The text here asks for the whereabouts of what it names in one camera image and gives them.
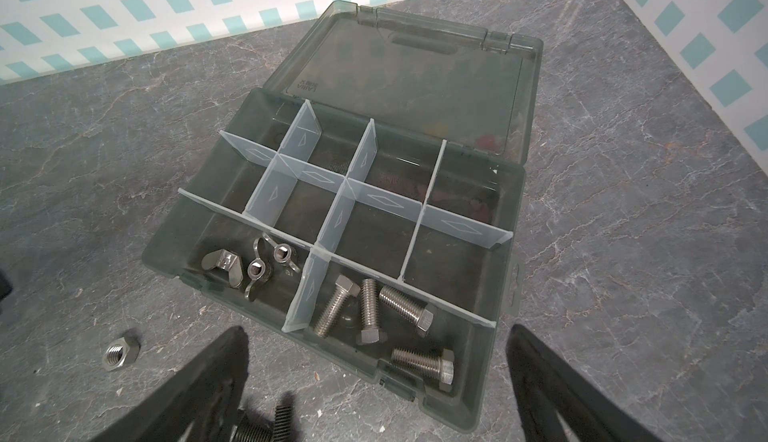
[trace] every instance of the hexagonal bolt head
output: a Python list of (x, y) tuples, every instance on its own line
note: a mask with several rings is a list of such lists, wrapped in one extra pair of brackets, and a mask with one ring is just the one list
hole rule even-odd
[(336, 279), (336, 286), (339, 290), (342, 290), (353, 297), (357, 297), (360, 294), (360, 286), (344, 275), (339, 275)]
[(101, 357), (101, 365), (107, 371), (131, 365), (139, 356), (139, 342), (132, 337), (121, 337), (112, 342)]
[(375, 344), (377, 342), (386, 342), (386, 332), (380, 328), (364, 328), (357, 335), (357, 344)]
[(419, 337), (426, 337), (427, 331), (432, 326), (432, 321), (435, 319), (436, 312), (437, 308), (432, 304), (424, 307), (421, 316), (416, 321), (416, 332)]
[(450, 392), (453, 384), (453, 363), (456, 361), (453, 351), (443, 349), (440, 357), (440, 390)]

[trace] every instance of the open lid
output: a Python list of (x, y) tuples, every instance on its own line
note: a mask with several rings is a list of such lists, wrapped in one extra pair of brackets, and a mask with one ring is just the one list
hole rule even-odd
[(338, 0), (264, 88), (522, 164), (542, 45)]

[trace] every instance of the marble countertop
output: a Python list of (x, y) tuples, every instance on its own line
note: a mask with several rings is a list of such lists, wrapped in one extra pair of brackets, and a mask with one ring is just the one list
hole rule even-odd
[[(234, 324), (244, 403), (303, 440), (522, 440), (504, 342), (528, 326), (664, 440), (761, 440), (768, 178), (621, 0), (408, 0), (544, 40), (519, 317), (461, 435), (139, 257), (248, 91), (311, 22), (0, 87), (0, 440), (87, 440)], [(139, 360), (107, 373), (129, 330)]]

